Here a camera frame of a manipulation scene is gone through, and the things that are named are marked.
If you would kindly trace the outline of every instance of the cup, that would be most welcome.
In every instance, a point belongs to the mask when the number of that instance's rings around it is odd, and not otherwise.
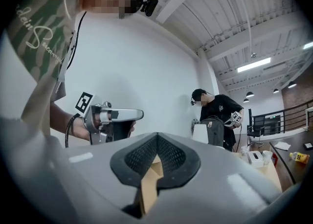
[[[262,156],[264,160],[264,165],[267,166],[272,159],[273,153],[271,151],[263,151]]]
[[[240,149],[240,154],[239,154],[239,156],[240,156],[240,157],[244,157],[244,156],[247,155],[247,153],[248,153],[248,147],[247,147],[247,146],[243,146],[243,147],[241,147],[241,149]]]

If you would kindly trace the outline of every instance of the yellow bottle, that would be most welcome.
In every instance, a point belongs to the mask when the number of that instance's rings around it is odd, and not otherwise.
[[[307,164],[310,158],[309,155],[305,155],[305,154],[298,153],[298,152],[290,153],[289,156],[291,159],[302,162],[304,164]]]

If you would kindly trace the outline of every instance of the ceiling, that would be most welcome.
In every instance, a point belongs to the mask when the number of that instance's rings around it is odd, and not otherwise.
[[[313,61],[313,49],[303,50],[313,30],[294,0],[159,0],[150,19],[194,52],[202,48],[229,93],[282,89]],[[268,65],[237,72],[268,57]]]

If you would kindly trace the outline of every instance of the fluorescent light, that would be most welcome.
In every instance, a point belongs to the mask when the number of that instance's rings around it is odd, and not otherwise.
[[[259,67],[259,66],[268,64],[268,63],[270,63],[270,59],[271,58],[267,58],[267,59],[264,59],[264,60],[261,60],[261,61],[255,62],[255,63],[251,63],[249,65],[245,65],[243,67],[239,67],[238,68],[238,73],[246,71],[246,70],[249,70],[251,68],[255,68],[255,67]]]
[[[309,48],[309,47],[311,47],[311,46],[313,46],[313,42],[308,43],[308,44],[305,44],[304,47],[303,47],[303,49],[307,49],[307,48]]]

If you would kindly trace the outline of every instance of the black mesh panel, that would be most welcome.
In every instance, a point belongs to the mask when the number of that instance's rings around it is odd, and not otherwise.
[[[157,136],[128,153],[125,163],[142,178],[157,155]]]
[[[162,160],[163,173],[166,175],[168,172],[172,172],[181,167],[185,160],[186,154],[180,148],[174,146],[167,140],[159,137],[158,139],[157,154]]]

